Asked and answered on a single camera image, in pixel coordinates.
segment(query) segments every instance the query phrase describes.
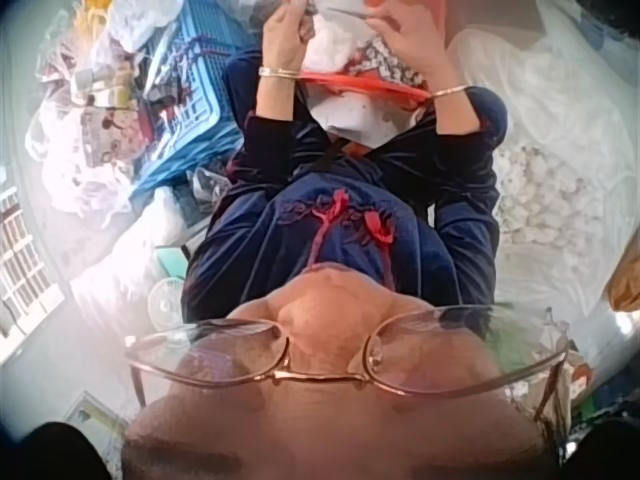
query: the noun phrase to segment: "window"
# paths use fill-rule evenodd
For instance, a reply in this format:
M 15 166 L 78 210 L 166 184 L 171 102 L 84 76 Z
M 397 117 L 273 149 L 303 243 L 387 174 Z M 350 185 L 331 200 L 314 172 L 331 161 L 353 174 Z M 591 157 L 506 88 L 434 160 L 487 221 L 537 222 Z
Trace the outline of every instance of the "window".
M 0 193 L 0 361 L 64 300 L 29 234 L 18 189 Z

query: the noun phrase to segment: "red embroidery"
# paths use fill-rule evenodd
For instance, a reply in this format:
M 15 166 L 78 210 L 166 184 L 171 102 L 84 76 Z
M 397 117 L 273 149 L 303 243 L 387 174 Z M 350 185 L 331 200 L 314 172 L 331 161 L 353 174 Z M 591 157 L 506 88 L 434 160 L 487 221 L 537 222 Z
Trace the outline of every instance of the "red embroidery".
M 371 210 L 364 214 L 364 223 L 367 226 L 369 234 L 373 237 L 376 245 L 382 253 L 382 263 L 384 268 L 384 284 L 391 290 L 395 291 L 395 282 L 393 280 L 393 270 L 391 269 L 391 245 L 393 244 L 393 227 L 383 225 L 380 214 L 375 210 Z
M 321 212 L 317 208 L 312 208 L 311 213 L 322 220 L 322 225 L 316 232 L 316 235 L 311 244 L 311 253 L 309 254 L 309 261 L 307 266 L 310 267 L 316 263 L 318 255 L 320 255 L 320 249 L 324 242 L 324 237 L 327 235 L 331 224 L 338 220 L 342 214 L 347 210 L 349 204 L 349 195 L 344 189 L 336 190 L 333 192 L 333 202 L 329 206 L 326 212 Z

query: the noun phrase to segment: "hand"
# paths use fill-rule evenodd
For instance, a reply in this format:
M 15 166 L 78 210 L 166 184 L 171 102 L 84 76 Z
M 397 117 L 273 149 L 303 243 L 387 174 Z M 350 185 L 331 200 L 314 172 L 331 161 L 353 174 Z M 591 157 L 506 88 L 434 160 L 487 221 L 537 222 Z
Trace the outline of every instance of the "hand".
M 450 69 L 444 40 L 426 7 L 386 0 L 369 9 L 369 15 L 367 25 L 382 35 L 401 62 L 421 73 L 427 82 Z
M 307 44 L 315 36 L 313 19 L 305 15 L 307 0 L 283 0 L 267 20 L 262 41 L 263 65 L 299 71 Z

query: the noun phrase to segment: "eyeglasses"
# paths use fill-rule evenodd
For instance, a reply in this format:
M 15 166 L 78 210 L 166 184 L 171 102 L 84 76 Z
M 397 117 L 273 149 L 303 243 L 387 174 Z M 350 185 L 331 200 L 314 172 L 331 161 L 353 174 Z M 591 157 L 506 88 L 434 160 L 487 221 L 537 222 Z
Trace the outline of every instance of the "eyeglasses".
M 142 371 L 202 389 L 264 381 L 346 382 L 373 384 L 396 395 L 454 399 L 513 387 L 551 369 L 540 413 L 554 393 L 568 353 L 565 332 L 566 327 L 554 322 L 551 309 L 542 313 L 511 305 L 456 306 L 382 323 L 364 343 L 358 373 L 294 370 L 289 337 L 279 324 L 267 320 L 188 325 L 136 340 L 126 355 L 141 407 L 146 406 Z M 474 365 L 479 375 L 460 380 L 430 374 L 456 362 Z M 478 367 L 483 363 L 484 369 Z

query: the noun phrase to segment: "jacket sleeve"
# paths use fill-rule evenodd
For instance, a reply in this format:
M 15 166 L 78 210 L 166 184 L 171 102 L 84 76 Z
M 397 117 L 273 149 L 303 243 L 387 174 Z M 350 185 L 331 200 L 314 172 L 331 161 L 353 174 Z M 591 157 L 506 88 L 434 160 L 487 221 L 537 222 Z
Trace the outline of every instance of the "jacket sleeve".
M 438 137 L 435 228 L 454 261 L 462 302 L 489 305 L 494 301 L 500 237 L 493 217 L 499 199 L 493 151 L 506 135 L 507 111 L 489 90 L 472 89 L 469 98 L 483 128 L 470 135 Z
M 292 122 L 249 119 L 243 151 L 227 172 L 233 187 L 189 262 L 185 322 L 225 317 L 240 304 L 271 223 L 269 204 L 288 182 L 293 139 Z

